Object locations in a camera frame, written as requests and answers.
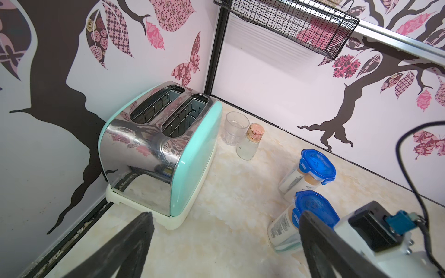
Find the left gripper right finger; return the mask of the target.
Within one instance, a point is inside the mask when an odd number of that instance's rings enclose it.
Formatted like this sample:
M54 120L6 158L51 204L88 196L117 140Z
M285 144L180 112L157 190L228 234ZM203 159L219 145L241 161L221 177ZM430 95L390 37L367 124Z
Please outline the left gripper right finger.
M313 278L334 278L336 274L343 278L386 277L310 211L302 213L300 236Z

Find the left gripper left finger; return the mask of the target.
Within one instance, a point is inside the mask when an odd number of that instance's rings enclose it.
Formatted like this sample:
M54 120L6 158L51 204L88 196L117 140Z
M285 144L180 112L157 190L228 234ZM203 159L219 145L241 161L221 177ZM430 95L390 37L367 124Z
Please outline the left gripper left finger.
M66 278L139 278L155 227L152 213L141 213Z

